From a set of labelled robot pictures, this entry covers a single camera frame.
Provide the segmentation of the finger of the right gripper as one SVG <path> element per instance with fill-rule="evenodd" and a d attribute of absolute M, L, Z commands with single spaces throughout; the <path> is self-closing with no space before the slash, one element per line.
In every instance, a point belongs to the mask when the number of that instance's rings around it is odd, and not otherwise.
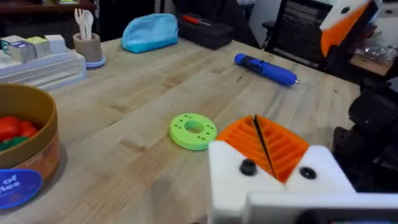
<path fill-rule="evenodd" d="M 321 51 L 326 57 L 332 45 L 340 45 L 359 20 L 371 0 L 337 0 L 323 20 Z"/>

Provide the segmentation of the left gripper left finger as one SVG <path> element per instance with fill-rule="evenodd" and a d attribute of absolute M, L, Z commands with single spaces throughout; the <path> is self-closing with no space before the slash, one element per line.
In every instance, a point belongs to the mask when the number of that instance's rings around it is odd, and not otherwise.
<path fill-rule="evenodd" d="M 264 143 L 249 115 L 222 130 L 208 146 L 208 223 L 241 223 L 250 193 L 280 193 Z"/>

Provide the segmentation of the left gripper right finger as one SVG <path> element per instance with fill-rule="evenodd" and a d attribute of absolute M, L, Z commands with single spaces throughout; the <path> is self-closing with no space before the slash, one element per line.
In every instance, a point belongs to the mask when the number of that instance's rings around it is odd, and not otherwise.
<path fill-rule="evenodd" d="M 283 126 L 259 115 L 254 117 L 271 174 L 288 192 L 354 193 L 355 189 L 330 150 L 309 145 Z"/>

